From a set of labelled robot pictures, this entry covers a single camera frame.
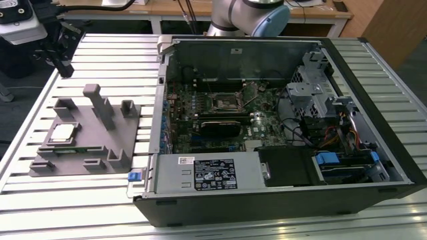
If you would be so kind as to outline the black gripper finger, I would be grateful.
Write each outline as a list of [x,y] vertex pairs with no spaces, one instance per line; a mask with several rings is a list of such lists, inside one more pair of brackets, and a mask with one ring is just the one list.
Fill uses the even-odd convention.
[[57,72],[62,78],[70,78],[74,72],[72,66],[72,58],[65,57],[54,57],[53,58],[53,66],[57,69]]

